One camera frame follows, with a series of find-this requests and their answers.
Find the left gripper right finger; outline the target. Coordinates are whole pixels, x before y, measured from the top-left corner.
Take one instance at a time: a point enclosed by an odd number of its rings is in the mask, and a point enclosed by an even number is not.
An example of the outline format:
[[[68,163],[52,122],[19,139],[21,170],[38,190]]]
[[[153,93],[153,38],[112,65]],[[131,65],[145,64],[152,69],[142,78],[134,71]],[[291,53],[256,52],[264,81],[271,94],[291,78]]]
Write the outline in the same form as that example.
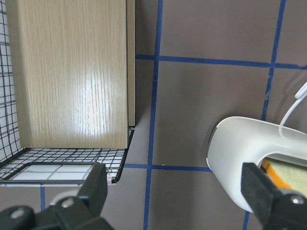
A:
[[[305,230],[307,198],[280,189],[254,163],[242,165],[241,194],[264,230]]]

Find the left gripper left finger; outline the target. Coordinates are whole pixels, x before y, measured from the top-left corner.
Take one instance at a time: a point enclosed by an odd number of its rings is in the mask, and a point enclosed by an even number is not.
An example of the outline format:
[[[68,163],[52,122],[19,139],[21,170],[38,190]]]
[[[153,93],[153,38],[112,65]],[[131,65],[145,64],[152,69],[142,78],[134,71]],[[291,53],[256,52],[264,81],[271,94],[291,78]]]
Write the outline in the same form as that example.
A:
[[[111,230],[101,217],[107,197],[106,166],[93,166],[75,196],[66,196],[35,213],[29,206],[12,206],[0,213],[2,230]]]

